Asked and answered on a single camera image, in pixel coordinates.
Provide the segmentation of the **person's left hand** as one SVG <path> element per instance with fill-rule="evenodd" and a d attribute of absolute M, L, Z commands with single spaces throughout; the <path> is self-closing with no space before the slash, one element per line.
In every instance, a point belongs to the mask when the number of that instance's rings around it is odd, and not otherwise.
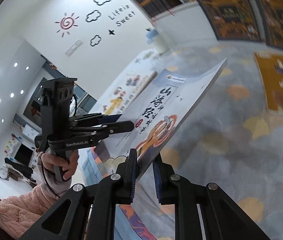
<path fill-rule="evenodd" d="M 69 160 L 52 155 L 49 151 L 41 155 L 42 164 L 47 170 L 55 172 L 54 167 L 62 169 L 62 178 L 64 181 L 69 180 L 75 174 L 78 166 L 78 159 L 78 150 L 72 151 Z"/>

